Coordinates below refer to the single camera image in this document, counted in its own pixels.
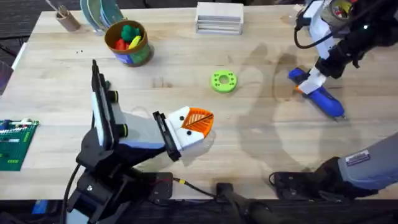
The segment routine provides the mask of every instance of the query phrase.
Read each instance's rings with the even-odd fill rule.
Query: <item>pencil holder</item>
[[[61,23],[61,25],[64,26],[64,28],[69,32],[73,32],[80,28],[80,23],[75,19],[70,11],[68,11],[67,16],[65,17],[62,17],[59,13],[55,13],[55,17],[59,23]]]
[[[121,32],[125,25],[138,28],[142,39],[132,49],[118,50],[116,49],[116,42],[121,38]],[[132,67],[138,67],[147,63],[153,55],[153,50],[148,44],[147,32],[144,26],[136,21],[123,20],[113,24],[105,33],[105,43],[117,59]]]

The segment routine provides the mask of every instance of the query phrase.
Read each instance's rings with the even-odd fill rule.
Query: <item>green pom pom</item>
[[[121,36],[122,36],[122,39],[123,39],[125,42],[131,42],[131,41],[133,40],[133,38],[134,38],[133,35],[131,35],[131,34],[128,33],[128,32],[125,32],[125,31],[122,31]]]
[[[123,26],[123,31],[132,32],[132,27],[130,25],[124,25]]]
[[[141,33],[139,32],[139,28],[135,28],[134,30],[135,30],[136,36],[141,35]]]
[[[136,37],[135,33],[135,28],[132,28],[130,25],[124,25],[121,32],[121,37],[124,41],[131,42]]]

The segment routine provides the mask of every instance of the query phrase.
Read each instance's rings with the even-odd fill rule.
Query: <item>label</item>
[[[149,57],[150,47],[149,44],[146,44],[141,50],[128,55],[117,54],[117,53],[114,54],[116,58],[119,59],[121,62],[134,65],[143,62],[144,60],[147,59],[147,57]]]
[[[129,55],[116,54],[116,53],[114,53],[114,55],[116,56],[117,59],[119,59],[123,63],[133,64]]]
[[[353,165],[368,161],[370,159],[371,159],[371,155],[369,154],[369,151],[363,150],[362,152],[353,154],[351,156],[347,156],[346,163],[347,163],[347,166],[353,166]]]
[[[130,57],[134,63],[141,63],[149,56],[149,53],[150,47],[146,44],[140,51],[130,54]]]

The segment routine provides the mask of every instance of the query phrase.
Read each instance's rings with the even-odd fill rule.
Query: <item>sticker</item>
[[[149,56],[149,53],[150,47],[146,44],[140,51],[130,54],[130,57],[134,63],[141,63]]]
[[[10,163],[10,164],[15,164],[15,163],[18,163],[18,162],[19,162],[19,159],[9,159],[7,161],[7,163]]]
[[[128,64],[133,64],[131,58],[129,55],[123,55],[123,54],[114,54],[117,59],[119,59],[123,63],[128,63]]]
[[[351,156],[347,156],[346,163],[347,163],[347,166],[353,166],[353,165],[368,161],[370,159],[371,159],[371,155],[369,154],[369,151],[363,150],[362,152],[353,154]]]
[[[26,132],[25,138],[24,138],[24,142],[27,142],[28,138],[29,138],[29,134],[30,132]]]

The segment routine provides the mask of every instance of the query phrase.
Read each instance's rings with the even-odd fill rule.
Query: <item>wooden table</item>
[[[205,190],[232,182],[245,197],[275,198],[267,184],[271,172],[315,169],[332,156],[397,132],[396,47],[373,50],[359,70],[348,65],[342,79],[327,81],[349,118],[336,123],[292,92],[288,71],[310,68],[317,54],[295,47],[293,25],[281,19],[291,10],[245,7],[242,35],[196,34],[195,9],[125,10],[126,17],[146,27],[155,47],[154,58],[139,68],[117,61],[80,11],[73,12],[83,23],[75,33],[68,33],[53,12],[43,12],[0,99],[0,117],[32,118],[41,126],[22,170],[0,172],[0,199],[62,198],[90,128],[93,58],[119,91],[127,113],[151,117],[154,111],[167,114],[185,105],[214,112],[213,132],[203,147],[187,151],[183,161],[172,163],[162,154],[138,166],[173,172]],[[304,31],[299,37],[310,42]],[[210,75],[219,69],[237,74],[232,93],[210,88]],[[376,197],[398,198],[398,186]],[[203,196],[176,184],[174,198]]]

